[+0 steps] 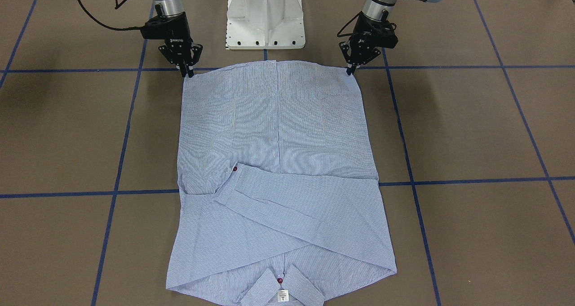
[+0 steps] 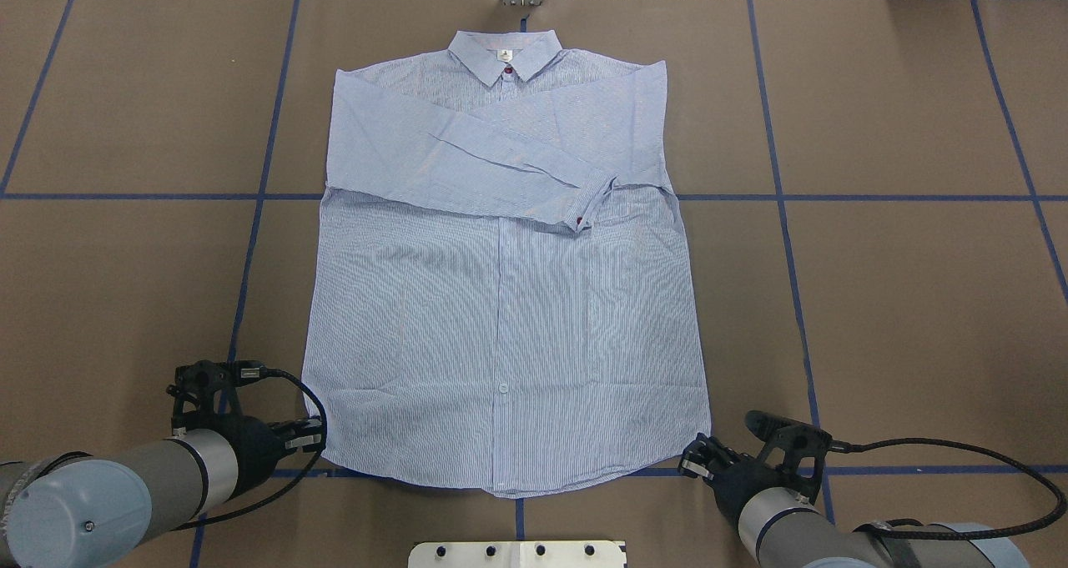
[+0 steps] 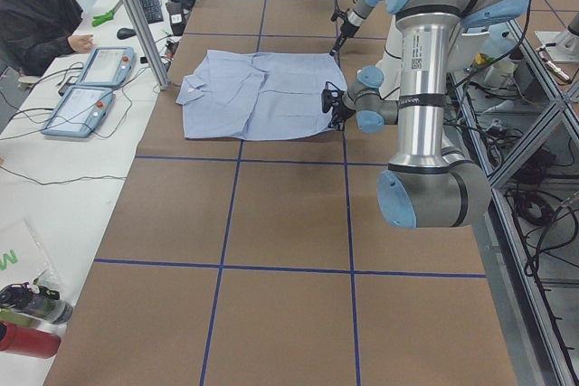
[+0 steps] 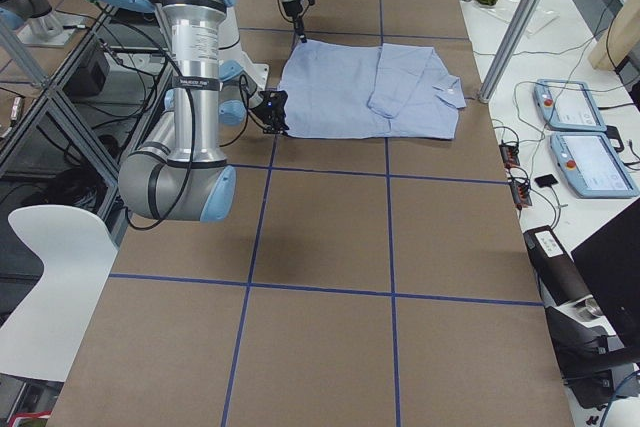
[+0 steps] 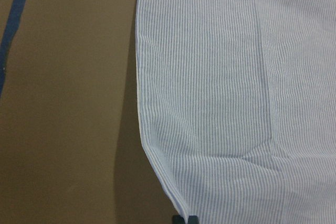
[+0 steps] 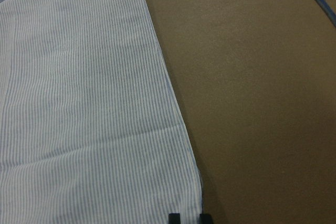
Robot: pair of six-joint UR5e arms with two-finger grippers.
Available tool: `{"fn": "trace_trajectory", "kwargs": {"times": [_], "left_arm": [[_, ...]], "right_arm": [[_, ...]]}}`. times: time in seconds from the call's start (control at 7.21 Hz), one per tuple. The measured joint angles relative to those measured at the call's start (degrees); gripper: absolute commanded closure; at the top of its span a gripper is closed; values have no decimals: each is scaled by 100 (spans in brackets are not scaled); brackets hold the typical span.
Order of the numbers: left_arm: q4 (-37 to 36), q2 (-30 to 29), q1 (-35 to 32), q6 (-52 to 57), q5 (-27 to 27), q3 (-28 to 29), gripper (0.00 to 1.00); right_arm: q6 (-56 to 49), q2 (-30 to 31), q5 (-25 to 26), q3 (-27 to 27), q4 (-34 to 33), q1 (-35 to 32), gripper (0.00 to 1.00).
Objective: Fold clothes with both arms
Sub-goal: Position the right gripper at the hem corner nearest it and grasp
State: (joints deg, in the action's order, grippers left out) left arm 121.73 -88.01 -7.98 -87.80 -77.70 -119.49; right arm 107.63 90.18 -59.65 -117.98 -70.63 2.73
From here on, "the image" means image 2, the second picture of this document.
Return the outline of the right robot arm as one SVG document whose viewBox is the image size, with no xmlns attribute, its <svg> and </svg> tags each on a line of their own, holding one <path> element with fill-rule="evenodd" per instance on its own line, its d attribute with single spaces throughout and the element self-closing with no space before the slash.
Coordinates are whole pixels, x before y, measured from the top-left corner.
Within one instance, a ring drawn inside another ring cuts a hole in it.
<svg viewBox="0 0 1068 568">
<path fill-rule="evenodd" d="M 713 490 L 718 511 L 760 567 L 1026 567 L 1014 538 L 1065 517 L 1065 492 L 1045 475 L 993 449 L 954 441 L 905 438 L 851 444 L 804 424 L 760 435 L 757 455 L 700 433 L 680 455 L 679 472 Z M 870 521 L 844 531 L 817 510 L 824 458 L 920 445 L 964 449 L 1010 466 L 1054 498 L 1053 510 L 1008 527 L 976 523 Z"/>
</svg>

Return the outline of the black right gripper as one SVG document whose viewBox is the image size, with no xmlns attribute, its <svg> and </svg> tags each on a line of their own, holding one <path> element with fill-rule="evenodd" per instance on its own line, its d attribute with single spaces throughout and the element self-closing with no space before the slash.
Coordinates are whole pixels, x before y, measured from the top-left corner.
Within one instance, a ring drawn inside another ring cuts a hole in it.
<svg viewBox="0 0 1068 568">
<path fill-rule="evenodd" d="M 738 455 L 717 436 L 698 433 L 682 455 L 678 472 L 709 483 L 718 510 L 743 510 L 763 490 L 778 488 L 779 473 L 751 455 Z"/>
</svg>

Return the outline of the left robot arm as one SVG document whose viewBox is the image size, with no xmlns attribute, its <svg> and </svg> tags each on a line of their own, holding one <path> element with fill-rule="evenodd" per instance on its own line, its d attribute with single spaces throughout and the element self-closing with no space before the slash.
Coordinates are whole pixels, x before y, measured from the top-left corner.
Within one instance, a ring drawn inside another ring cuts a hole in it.
<svg viewBox="0 0 1068 568">
<path fill-rule="evenodd" d="M 318 417 L 225 415 L 136 449 L 3 461 L 4 567 L 107 567 L 325 446 Z"/>
</svg>

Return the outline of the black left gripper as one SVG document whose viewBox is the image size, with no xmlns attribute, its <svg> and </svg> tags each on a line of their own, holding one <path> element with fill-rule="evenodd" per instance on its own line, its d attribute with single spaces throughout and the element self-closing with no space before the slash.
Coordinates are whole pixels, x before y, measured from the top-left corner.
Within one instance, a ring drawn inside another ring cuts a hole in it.
<svg viewBox="0 0 1068 568">
<path fill-rule="evenodd" d="M 238 466 L 236 490 L 252 490 L 267 482 L 282 459 L 293 453 L 321 453 L 323 435 L 302 435 L 284 440 L 278 433 L 323 433 L 319 416 L 277 421 L 270 425 L 251 416 L 222 415 L 217 419 L 221 433 L 234 451 Z"/>
</svg>

